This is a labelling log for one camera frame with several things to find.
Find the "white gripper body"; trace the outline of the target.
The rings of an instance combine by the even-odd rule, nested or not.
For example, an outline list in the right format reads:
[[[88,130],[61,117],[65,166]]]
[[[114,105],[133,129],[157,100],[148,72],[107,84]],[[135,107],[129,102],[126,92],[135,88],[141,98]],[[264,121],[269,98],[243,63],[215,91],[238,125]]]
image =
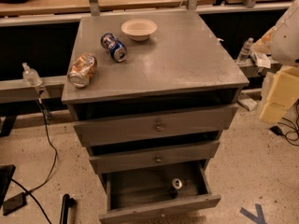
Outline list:
[[[261,95],[259,119],[268,124],[278,123],[299,99],[299,68],[285,66],[275,74],[267,72]]]

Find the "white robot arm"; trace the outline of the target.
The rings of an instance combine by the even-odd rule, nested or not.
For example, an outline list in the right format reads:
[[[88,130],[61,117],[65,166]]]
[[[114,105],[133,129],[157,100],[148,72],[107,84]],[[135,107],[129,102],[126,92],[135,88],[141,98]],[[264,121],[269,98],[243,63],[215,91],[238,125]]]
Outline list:
[[[295,0],[277,23],[259,40],[256,48],[271,53],[282,67],[274,74],[260,120],[278,123],[299,99],[299,0]]]

